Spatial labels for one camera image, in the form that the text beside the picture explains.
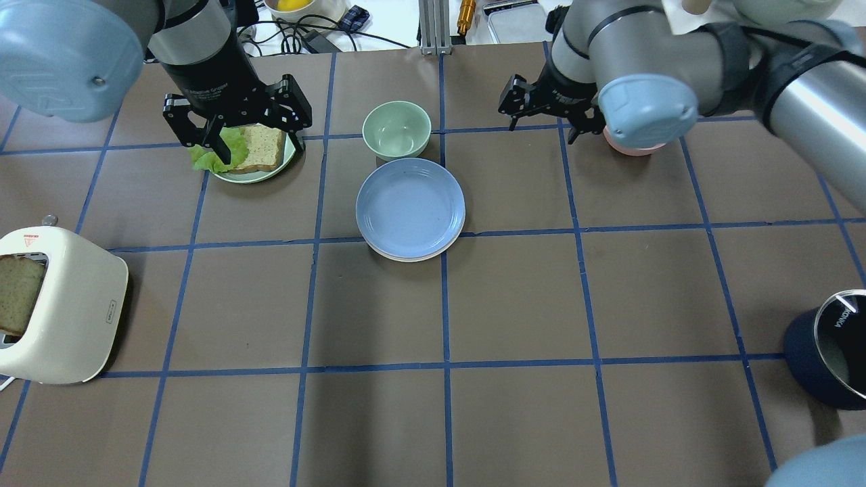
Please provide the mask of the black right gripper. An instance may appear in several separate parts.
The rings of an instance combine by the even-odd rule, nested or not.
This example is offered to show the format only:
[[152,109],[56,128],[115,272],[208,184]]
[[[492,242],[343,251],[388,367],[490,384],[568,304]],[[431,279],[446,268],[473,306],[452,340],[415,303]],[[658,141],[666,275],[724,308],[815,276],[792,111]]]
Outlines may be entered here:
[[545,114],[564,119],[571,124],[568,145],[572,145],[585,133],[600,135],[606,126],[602,111],[593,102],[597,92],[597,84],[569,79],[557,68],[545,66],[534,83],[512,75],[501,92],[498,113],[509,117],[509,131],[516,130],[523,117]]

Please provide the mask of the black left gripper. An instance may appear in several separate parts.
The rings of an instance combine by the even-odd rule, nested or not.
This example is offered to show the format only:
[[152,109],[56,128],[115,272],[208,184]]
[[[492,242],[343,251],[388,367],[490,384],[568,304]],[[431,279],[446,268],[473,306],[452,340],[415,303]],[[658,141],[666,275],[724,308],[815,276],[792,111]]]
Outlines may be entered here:
[[297,154],[306,151],[304,130],[313,124],[313,109],[294,75],[267,84],[248,60],[162,68],[179,90],[165,95],[162,116],[182,145],[203,144],[230,166],[222,129],[263,124],[287,133]]

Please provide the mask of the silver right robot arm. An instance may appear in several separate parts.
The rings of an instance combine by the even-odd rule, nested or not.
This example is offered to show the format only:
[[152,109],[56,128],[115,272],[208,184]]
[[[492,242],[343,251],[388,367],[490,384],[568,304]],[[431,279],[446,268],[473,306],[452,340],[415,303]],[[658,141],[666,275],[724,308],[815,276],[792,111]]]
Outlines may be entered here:
[[779,26],[714,22],[675,34],[660,1],[575,1],[551,29],[530,83],[513,75],[498,111],[536,114],[644,149],[701,117],[751,111],[858,210],[864,210],[864,43],[835,20]]

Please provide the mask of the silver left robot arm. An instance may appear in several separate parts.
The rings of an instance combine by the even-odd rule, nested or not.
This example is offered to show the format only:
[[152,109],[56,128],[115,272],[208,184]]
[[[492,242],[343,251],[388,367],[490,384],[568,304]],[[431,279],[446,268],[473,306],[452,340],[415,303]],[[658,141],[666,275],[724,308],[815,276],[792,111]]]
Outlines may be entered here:
[[120,108],[151,53],[177,86],[162,115],[179,142],[230,163],[222,129],[261,124],[297,152],[313,122],[290,74],[266,85],[238,28],[257,20],[244,1],[3,1],[2,95],[68,122],[95,122]]

